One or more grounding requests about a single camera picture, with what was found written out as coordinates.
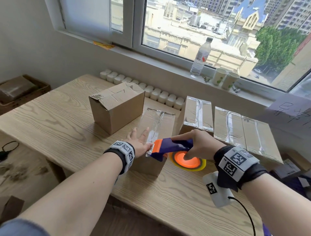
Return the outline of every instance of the person's left arm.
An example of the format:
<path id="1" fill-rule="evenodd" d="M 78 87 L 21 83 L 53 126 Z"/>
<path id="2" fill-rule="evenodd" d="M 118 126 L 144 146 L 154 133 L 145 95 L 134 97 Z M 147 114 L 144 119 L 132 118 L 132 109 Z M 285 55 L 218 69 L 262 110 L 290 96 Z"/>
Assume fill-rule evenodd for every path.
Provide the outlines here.
<path id="1" fill-rule="evenodd" d="M 137 138 L 135 128 L 124 140 L 134 147 L 136 157 L 151 148 L 152 144 L 146 144 L 147 136 L 148 129 Z M 122 168 L 122 161 L 117 154 L 104 153 L 59 184 L 18 218 L 42 226 L 51 236 L 90 235 Z"/>

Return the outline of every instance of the parked car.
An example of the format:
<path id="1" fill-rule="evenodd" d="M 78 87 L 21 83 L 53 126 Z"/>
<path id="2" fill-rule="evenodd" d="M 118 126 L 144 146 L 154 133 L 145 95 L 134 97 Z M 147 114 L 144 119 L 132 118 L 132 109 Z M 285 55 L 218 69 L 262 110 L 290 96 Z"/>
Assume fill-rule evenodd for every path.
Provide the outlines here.
<path id="1" fill-rule="evenodd" d="M 262 71 L 259 69 L 254 69 L 255 72 L 257 72 L 258 74 L 260 74 Z"/>

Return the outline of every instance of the blue spire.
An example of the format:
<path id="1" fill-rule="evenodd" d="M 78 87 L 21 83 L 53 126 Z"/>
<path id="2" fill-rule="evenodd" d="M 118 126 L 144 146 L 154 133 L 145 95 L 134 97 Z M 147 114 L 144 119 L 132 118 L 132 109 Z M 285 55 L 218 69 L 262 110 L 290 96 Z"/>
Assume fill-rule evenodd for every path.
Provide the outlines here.
<path id="1" fill-rule="evenodd" d="M 265 18 L 266 18 L 266 14 L 264 13 L 265 10 L 265 4 L 266 1 L 265 0 L 255 0 L 252 5 L 248 6 L 248 0 L 244 0 L 240 6 L 238 6 L 237 8 L 233 9 L 233 13 L 238 13 L 242 8 L 242 12 L 241 12 L 241 17 L 243 19 L 247 19 L 247 17 L 251 14 L 253 14 L 254 12 L 258 12 L 259 15 L 259 23 L 264 23 Z"/>

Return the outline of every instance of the person's left hand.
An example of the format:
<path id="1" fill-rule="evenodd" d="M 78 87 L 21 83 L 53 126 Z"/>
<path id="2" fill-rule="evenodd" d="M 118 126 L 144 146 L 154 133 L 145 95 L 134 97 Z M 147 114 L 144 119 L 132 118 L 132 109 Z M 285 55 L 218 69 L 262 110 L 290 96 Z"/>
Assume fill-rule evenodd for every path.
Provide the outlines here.
<path id="1" fill-rule="evenodd" d="M 137 138 L 137 129 L 134 128 L 123 140 L 133 145 L 135 149 L 135 158 L 142 156 L 146 151 L 148 151 L 153 143 L 146 143 L 149 134 L 149 127 L 144 130 L 139 138 Z"/>

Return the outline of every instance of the hand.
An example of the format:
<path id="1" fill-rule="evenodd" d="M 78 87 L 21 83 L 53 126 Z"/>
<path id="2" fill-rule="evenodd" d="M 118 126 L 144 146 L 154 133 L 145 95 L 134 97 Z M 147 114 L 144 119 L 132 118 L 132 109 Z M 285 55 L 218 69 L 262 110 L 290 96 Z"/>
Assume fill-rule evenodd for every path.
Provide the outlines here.
<path id="1" fill-rule="evenodd" d="M 135 149 L 135 158 L 142 156 L 146 151 L 148 151 L 153 143 L 146 143 L 149 133 L 149 127 L 144 130 L 139 138 L 137 138 L 137 129 L 134 128 L 126 136 L 125 142 L 128 142 L 133 145 Z"/>
<path id="2" fill-rule="evenodd" d="M 202 130 L 191 130 L 188 133 L 171 137 L 174 140 L 193 139 L 193 147 L 186 153 L 184 160 L 190 160 L 194 157 L 213 160 L 215 153 L 226 146 L 216 140 L 208 132 Z"/>

